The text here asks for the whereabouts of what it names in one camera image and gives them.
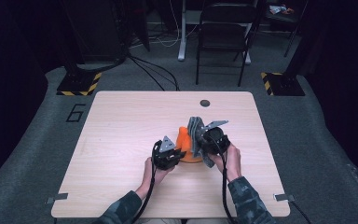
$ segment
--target orange object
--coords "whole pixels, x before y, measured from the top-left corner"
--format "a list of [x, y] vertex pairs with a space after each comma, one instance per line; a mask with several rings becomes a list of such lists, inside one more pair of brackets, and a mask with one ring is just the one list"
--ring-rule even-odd
[[186, 127], [179, 128], [179, 134], [176, 139], [176, 148], [180, 148], [182, 151], [185, 151], [185, 156], [180, 160], [184, 162], [199, 162], [202, 161], [202, 157], [193, 158], [193, 153], [191, 152], [191, 137], [188, 134]]

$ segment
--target wooden table top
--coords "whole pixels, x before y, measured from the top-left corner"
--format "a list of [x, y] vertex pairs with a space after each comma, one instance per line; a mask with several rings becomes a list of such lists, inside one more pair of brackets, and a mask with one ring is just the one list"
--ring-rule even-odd
[[[208, 100], [208, 107], [200, 105]], [[179, 127], [190, 117], [220, 126], [241, 150], [242, 174], [258, 191], [275, 217], [290, 213], [255, 100], [244, 91], [100, 91], [95, 96], [59, 193], [54, 217], [99, 217], [111, 203], [142, 182], [145, 159], [153, 145], [167, 135], [176, 142]], [[226, 217], [222, 204], [222, 175], [203, 162], [180, 162], [154, 187], [143, 218]], [[227, 205], [235, 207], [229, 191]]]

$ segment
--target light wood surface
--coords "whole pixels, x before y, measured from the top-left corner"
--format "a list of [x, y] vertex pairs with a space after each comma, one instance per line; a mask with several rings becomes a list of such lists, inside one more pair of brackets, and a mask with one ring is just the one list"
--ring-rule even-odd
[[[201, 100], [211, 105], [203, 107]], [[95, 96], [56, 201], [54, 217], [99, 217], [111, 203], [136, 190], [152, 147], [164, 135], [173, 142], [190, 117], [221, 126], [241, 150], [242, 174], [275, 217], [290, 213], [273, 194], [284, 190], [269, 142], [250, 92], [243, 91], [100, 91]], [[235, 207], [227, 190], [227, 204]], [[153, 190], [142, 217], [226, 217], [222, 175], [216, 167], [180, 162]]]

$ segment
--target camouflage sleeve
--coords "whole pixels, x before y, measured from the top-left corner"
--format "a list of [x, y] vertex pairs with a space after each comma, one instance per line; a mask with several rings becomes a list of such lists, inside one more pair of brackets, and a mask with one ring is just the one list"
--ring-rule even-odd
[[266, 206], [258, 196], [257, 191], [245, 177], [241, 176], [228, 183], [232, 201], [237, 210], [239, 224], [269, 224], [276, 223]]
[[93, 224], [130, 224], [141, 205], [142, 200], [139, 196], [134, 191], [130, 191], [112, 203]]

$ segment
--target person's left hand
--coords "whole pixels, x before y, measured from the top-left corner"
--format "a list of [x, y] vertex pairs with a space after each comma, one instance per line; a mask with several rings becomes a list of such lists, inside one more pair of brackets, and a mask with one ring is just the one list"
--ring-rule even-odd
[[[165, 175], [167, 175], [174, 168], [175, 167], [173, 166], [172, 168], [165, 170], [165, 171], [157, 169], [156, 174], [155, 174], [155, 186], [158, 185], [159, 183], [161, 183], [161, 181], [164, 179]], [[149, 157], [145, 161], [144, 178], [142, 180], [142, 184], [135, 191], [135, 193], [138, 194], [138, 196], [141, 198], [141, 200], [143, 200], [146, 197], [147, 192], [149, 191], [151, 178], [152, 178], [152, 158]]]

